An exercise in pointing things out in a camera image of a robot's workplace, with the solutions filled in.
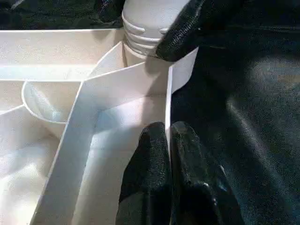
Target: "black glove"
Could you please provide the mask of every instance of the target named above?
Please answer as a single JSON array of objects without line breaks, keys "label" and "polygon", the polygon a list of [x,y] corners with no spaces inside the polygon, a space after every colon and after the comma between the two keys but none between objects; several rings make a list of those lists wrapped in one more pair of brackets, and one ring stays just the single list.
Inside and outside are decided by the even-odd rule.
[{"label": "black glove", "polygon": [[123,175],[116,225],[169,225],[171,169],[165,126],[147,126]]},{"label": "black glove", "polygon": [[172,125],[172,168],[173,181],[164,125],[147,126],[124,171],[116,225],[169,225],[171,206],[174,225],[244,224],[223,170],[183,122]]},{"label": "black glove", "polygon": [[223,168],[184,122],[172,125],[175,225],[243,225]]},{"label": "black glove", "polygon": [[[181,11],[161,44],[157,55],[176,61],[195,49],[198,36],[208,30],[222,28],[240,9],[244,0],[191,0]],[[104,23],[116,21],[125,0],[96,0],[95,9]]]},{"label": "black glove", "polygon": [[120,18],[124,3],[125,0],[96,0],[94,8],[102,22],[112,23]]}]

